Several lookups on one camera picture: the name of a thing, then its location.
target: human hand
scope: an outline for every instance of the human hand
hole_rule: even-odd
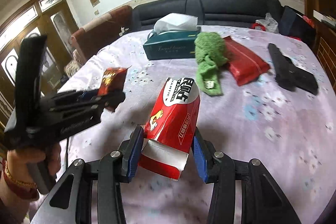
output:
[[[61,146],[57,143],[48,155],[48,170],[50,175],[55,175],[61,168]],[[45,160],[46,154],[36,148],[24,148],[7,152],[7,166],[13,179],[26,183],[33,183],[29,175],[27,163],[38,163]]]

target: tissue box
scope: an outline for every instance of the tissue box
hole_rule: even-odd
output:
[[[177,180],[196,129],[200,94],[192,78],[168,78],[144,128],[139,166]]]
[[[195,58],[197,31],[167,31],[152,35],[143,49],[149,60]]]

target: floral bedsheet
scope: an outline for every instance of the floral bedsheet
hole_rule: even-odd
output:
[[[323,68],[307,45],[279,34],[222,26],[202,26],[202,31],[231,35],[271,65],[268,73],[241,87],[228,71],[221,71],[224,95],[201,93],[197,126],[203,138],[233,159],[260,159],[301,222],[314,223],[336,189],[336,96]],[[142,45],[149,32],[130,33],[104,47],[62,87],[62,91],[98,88],[106,68],[130,67],[125,102],[115,113],[104,110],[99,125],[70,138],[69,163],[77,158],[97,160],[117,149],[136,125],[147,121],[167,77],[195,76],[194,59],[148,61]],[[317,96],[277,85],[268,43],[276,44],[296,66],[315,75]],[[65,169],[65,141],[61,145],[58,177]],[[205,223],[212,188],[198,177],[192,153],[178,181],[139,167],[132,182],[122,184],[127,223]],[[236,196],[235,223],[240,223],[239,183]],[[96,216],[93,209],[93,223]]]

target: red cardboard package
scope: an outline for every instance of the red cardboard package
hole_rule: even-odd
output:
[[[177,180],[188,159],[199,107],[194,79],[168,78],[145,125],[139,165]]]

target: teal tissue box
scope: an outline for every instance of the teal tissue box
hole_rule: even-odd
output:
[[[143,49],[149,60],[195,58],[197,31],[168,31],[152,35]]]

